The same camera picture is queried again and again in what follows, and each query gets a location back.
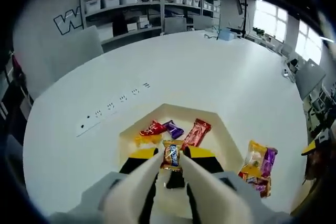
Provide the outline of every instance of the window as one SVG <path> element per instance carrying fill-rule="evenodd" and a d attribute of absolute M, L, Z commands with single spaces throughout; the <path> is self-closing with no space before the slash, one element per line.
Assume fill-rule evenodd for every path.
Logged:
<path fill-rule="evenodd" d="M 253 26 L 275 36 L 281 42 L 285 40 L 287 18 L 285 10 L 264 1 L 256 1 Z"/>
<path fill-rule="evenodd" d="M 298 41 L 295 52 L 305 60 L 312 59 L 320 64 L 322 54 L 322 40 L 320 36 L 304 22 L 300 21 Z"/>

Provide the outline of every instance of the white table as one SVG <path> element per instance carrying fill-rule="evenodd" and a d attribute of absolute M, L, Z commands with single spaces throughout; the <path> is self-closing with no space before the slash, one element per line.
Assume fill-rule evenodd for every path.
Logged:
<path fill-rule="evenodd" d="M 120 169 L 119 133 L 170 103 L 216 111 L 243 157 L 251 139 L 277 148 L 264 203 L 289 212 L 303 181 L 307 131 L 299 92 L 281 68 L 281 58 L 260 45 L 206 39 L 203 31 L 143 40 L 87 62 L 44 92 L 30 113 L 23 159 L 32 202 L 45 215 L 75 207 L 83 191 Z M 76 137 L 80 118 L 144 81 L 152 95 L 144 109 L 127 112 L 133 122 L 117 113 Z"/>

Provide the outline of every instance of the purple candy wrapper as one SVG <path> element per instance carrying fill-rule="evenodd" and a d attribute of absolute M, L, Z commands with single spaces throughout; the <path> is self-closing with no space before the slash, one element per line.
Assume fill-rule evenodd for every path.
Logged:
<path fill-rule="evenodd" d="M 274 164 L 275 156 L 278 154 L 277 149 L 275 148 L 267 148 L 267 152 L 265 153 L 264 161 L 261 165 L 261 172 L 263 173 L 263 177 L 268 177 L 271 175 L 271 170 Z"/>
<path fill-rule="evenodd" d="M 169 134 L 172 136 L 172 139 L 177 139 L 178 137 L 182 136 L 184 133 L 184 130 L 177 127 L 173 120 L 170 120 L 163 124 L 163 126 L 166 127 Z"/>

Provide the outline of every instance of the wall logo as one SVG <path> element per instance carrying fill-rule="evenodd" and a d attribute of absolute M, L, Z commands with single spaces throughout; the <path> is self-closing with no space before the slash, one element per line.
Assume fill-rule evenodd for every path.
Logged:
<path fill-rule="evenodd" d="M 62 35 L 69 33 L 71 28 L 74 30 L 83 27 L 80 6 L 78 6 L 76 10 L 71 9 L 66 11 L 64 16 L 58 15 L 54 18 L 54 22 Z"/>

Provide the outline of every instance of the yellow candy wrapper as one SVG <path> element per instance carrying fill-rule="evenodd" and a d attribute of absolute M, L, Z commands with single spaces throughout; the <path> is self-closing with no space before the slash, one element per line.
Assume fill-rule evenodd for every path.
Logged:
<path fill-rule="evenodd" d="M 170 169 L 175 172 L 181 171 L 180 167 L 180 149 L 183 141 L 181 140 L 163 140 L 164 155 L 161 164 L 162 169 Z"/>
<path fill-rule="evenodd" d="M 248 154 L 245 158 L 244 166 L 241 169 L 242 173 L 247 173 L 251 177 L 261 178 L 261 166 L 264 161 L 267 148 L 261 144 L 251 140 L 248 145 Z"/>
<path fill-rule="evenodd" d="M 140 144 L 149 144 L 149 143 L 153 143 L 153 144 L 158 144 L 162 139 L 161 135 L 150 135 L 150 136 L 137 136 L 134 139 L 135 144 L 137 145 L 137 147 L 140 146 Z"/>

